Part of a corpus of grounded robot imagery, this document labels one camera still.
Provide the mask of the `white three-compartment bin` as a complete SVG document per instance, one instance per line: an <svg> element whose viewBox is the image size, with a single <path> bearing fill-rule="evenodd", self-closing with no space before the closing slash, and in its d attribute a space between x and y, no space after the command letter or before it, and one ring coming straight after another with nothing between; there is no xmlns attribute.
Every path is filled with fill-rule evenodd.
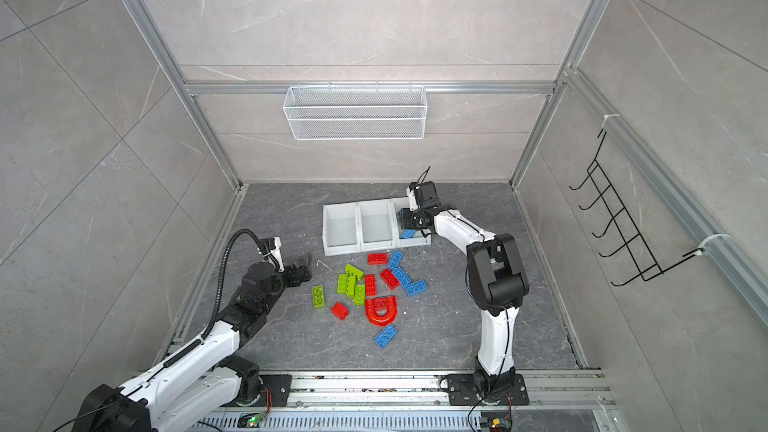
<svg viewBox="0 0 768 432"><path fill-rule="evenodd" d="M370 253L431 244L416 232L404 236L397 213L409 205L406 197L324 205L322 241L326 256Z"/></svg>

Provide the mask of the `blue lego brick front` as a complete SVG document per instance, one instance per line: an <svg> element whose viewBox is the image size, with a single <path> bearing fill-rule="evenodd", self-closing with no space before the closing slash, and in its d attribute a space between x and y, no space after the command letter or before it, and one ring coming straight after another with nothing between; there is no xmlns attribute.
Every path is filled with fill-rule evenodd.
<svg viewBox="0 0 768 432"><path fill-rule="evenodd" d="M380 348L385 348L396 336L398 330L392 325L387 324L375 337L374 343Z"/></svg>

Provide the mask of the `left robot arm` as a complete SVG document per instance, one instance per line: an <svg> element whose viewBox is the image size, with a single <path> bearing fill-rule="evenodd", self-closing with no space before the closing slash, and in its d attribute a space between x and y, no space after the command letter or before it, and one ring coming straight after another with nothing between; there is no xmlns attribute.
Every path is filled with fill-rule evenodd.
<svg viewBox="0 0 768 432"><path fill-rule="evenodd" d="M285 289L311 278L309 253L281 272L268 262L251 265L211 328L122 385L95 388L72 429L185 431L222 405L256 402L263 390L259 367L236 352L266 325Z"/></svg>

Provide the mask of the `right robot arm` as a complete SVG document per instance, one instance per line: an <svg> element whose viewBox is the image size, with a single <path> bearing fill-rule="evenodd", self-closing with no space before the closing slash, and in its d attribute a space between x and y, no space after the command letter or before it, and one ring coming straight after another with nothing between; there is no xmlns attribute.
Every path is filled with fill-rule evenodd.
<svg viewBox="0 0 768 432"><path fill-rule="evenodd" d="M495 234L444 204L433 182L423 179L406 189L400 210L404 229L442 237L465 253L465 287L481 310L481 342L473 384L481 399L495 400L516 382L514 329L530 286L515 238Z"/></svg>

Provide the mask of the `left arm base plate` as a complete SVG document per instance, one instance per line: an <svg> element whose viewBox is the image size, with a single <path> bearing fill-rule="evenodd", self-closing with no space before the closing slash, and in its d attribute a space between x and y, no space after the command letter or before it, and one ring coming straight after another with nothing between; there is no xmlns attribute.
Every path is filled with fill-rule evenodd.
<svg viewBox="0 0 768 432"><path fill-rule="evenodd" d="M290 374L251 375L243 378L233 403L239 407L285 407L292 379Z"/></svg>

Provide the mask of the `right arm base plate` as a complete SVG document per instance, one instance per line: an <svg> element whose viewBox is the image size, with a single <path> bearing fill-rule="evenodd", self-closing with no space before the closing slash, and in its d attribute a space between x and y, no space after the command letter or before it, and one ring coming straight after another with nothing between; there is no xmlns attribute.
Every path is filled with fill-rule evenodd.
<svg viewBox="0 0 768 432"><path fill-rule="evenodd" d="M481 379L478 371L472 374L453 373L442 376L438 387L448 395L451 406L480 404L527 406L530 404L524 377L515 373L501 379Z"/></svg>

